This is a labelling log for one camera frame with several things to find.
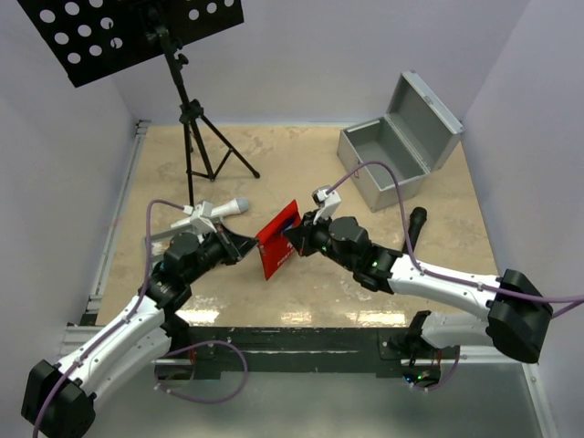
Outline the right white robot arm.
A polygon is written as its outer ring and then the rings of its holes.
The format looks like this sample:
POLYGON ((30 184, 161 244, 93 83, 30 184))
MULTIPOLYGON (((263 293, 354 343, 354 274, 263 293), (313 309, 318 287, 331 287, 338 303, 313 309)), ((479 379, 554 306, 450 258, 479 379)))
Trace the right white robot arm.
POLYGON ((301 256, 322 254, 369 291, 457 308, 455 314, 418 312, 407 331, 390 343, 406 356, 425 359, 439 349, 487 346, 523 363, 540 358, 553 310, 518 271, 498 277, 416 266, 408 255, 373 243, 351 216, 323 220, 309 213, 283 235, 301 256))

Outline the grey compartment tray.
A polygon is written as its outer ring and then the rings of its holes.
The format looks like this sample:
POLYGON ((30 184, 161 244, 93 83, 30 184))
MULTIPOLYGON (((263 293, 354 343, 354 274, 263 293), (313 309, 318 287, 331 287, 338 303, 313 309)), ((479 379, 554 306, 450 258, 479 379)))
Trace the grey compartment tray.
POLYGON ((150 245, 147 245, 146 238, 143 238, 144 252, 150 249, 152 258, 161 257, 170 247, 172 239, 179 233, 180 231, 178 229, 170 229, 158 234, 152 234, 150 245))

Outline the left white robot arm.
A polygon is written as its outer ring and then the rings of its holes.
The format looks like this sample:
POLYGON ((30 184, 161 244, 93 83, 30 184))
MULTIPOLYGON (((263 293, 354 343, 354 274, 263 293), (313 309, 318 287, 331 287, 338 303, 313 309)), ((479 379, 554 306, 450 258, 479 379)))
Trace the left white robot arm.
POLYGON ((189 326, 176 313, 191 297, 192 283, 218 265, 237 264, 257 244, 257 238, 223 224, 205 235, 175 234, 117 317, 56 363, 41 360, 29 372, 21 414, 33 435, 83 436, 106 391, 152 360, 181 357, 189 347, 189 326))

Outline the red first aid pouch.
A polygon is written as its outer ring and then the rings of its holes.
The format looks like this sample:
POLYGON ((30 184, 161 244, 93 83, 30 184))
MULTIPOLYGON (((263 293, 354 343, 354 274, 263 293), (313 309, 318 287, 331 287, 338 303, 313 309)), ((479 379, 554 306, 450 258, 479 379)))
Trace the red first aid pouch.
POLYGON ((297 201, 292 200, 256 235, 265 280, 287 261, 295 251, 284 232, 300 224, 297 201))

